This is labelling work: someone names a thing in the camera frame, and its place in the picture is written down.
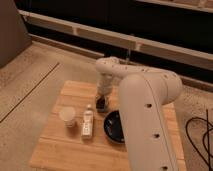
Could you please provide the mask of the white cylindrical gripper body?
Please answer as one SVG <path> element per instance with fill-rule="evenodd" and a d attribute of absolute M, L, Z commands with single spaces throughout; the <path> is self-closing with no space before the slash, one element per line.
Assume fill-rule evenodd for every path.
<path fill-rule="evenodd" d="M 111 76 L 101 76 L 97 83 L 97 93 L 99 95 L 109 95 L 112 92 L 112 81 Z"/>

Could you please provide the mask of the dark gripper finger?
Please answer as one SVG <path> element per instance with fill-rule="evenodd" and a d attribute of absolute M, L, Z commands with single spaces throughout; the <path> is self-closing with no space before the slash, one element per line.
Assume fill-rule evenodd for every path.
<path fill-rule="evenodd" d="M 96 109 L 98 112 L 107 112 L 108 111 L 108 98 L 105 96 L 100 96 L 96 100 Z"/>

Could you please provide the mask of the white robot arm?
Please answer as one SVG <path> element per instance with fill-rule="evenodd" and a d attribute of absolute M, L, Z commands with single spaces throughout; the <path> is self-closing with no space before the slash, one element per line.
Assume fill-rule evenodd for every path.
<path fill-rule="evenodd" d="M 118 110 L 131 171 L 179 171 L 162 106 L 182 91 L 173 71 L 122 64 L 116 57 L 100 58 L 96 70 L 100 95 L 112 91 L 112 79 L 120 79 Z"/>

